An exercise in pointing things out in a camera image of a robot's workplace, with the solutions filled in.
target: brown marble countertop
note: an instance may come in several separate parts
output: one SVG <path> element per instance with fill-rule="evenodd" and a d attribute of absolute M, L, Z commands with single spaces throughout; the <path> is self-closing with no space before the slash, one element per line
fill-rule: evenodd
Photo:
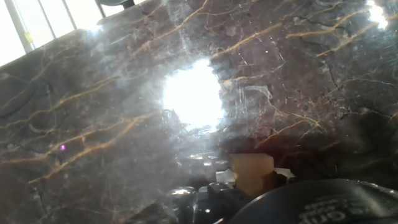
<path fill-rule="evenodd" d="M 36 49 L 0 68 L 0 223 L 124 223 L 231 152 L 398 189 L 397 21 L 394 0 L 149 0 Z"/>

